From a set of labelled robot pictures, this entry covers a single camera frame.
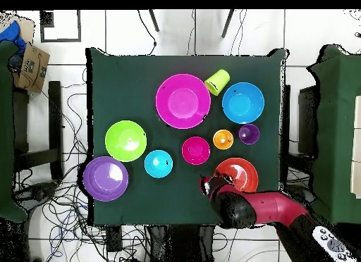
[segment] box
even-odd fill
[[[15,87],[41,93],[49,58],[48,53],[26,43],[22,71],[20,75],[13,73]]]
[[[13,73],[14,85],[36,93],[42,92],[50,55],[32,45],[34,36],[34,22],[7,13],[0,14],[0,32],[5,30],[14,20],[20,26],[20,37],[26,42],[23,64],[20,74]]]

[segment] green bowl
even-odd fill
[[[114,123],[106,132],[105,147],[116,160],[126,162],[139,158],[147,146],[147,136],[140,125],[130,120]]]

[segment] red bowl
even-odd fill
[[[234,187],[240,192],[256,192],[258,186],[258,174],[255,167],[243,158],[229,158],[222,161],[216,168],[216,172],[232,177]]]

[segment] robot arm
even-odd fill
[[[220,227],[274,223],[293,262],[357,262],[346,246],[307,209],[281,192],[239,192],[226,176],[203,177],[200,189],[216,211]]]
[[[201,189],[209,197],[224,228],[242,229],[267,223],[290,227],[298,216],[308,214],[302,205],[280,192],[239,192],[224,176],[205,180],[201,181]]]

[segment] purple bowl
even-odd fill
[[[88,163],[82,178],[87,192],[99,201],[119,198],[128,186],[126,167],[109,156],[101,156]]]
[[[240,140],[248,145],[254,144],[259,139],[259,129],[254,124],[244,124],[238,131]]]

